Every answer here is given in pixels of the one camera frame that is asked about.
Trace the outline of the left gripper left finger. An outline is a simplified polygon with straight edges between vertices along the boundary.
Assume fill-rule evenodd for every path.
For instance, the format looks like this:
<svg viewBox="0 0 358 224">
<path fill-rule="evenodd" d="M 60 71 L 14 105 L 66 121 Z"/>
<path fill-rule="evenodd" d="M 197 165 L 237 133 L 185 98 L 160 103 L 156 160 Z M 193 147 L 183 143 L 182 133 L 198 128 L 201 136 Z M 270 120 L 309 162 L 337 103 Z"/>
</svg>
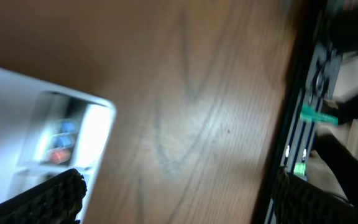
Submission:
<svg viewBox="0 0 358 224">
<path fill-rule="evenodd" d="M 0 224 L 74 224 L 87 192 L 85 178 L 68 169 L 31 189 L 0 203 Z"/>
</svg>

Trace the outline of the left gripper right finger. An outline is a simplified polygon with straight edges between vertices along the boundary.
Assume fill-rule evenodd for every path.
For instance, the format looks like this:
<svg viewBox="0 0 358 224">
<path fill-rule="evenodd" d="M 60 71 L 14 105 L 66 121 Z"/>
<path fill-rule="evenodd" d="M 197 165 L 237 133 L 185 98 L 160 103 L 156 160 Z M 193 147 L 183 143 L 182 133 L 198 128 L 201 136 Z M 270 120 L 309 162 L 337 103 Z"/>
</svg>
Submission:
<svg viewBox="0 0 358 224">
<path fill-rule="evenodd" d="M 276 222 L 281 224 L 358 223 L 358 208 L 279 167 L 272 191 Z"/>
</svg>

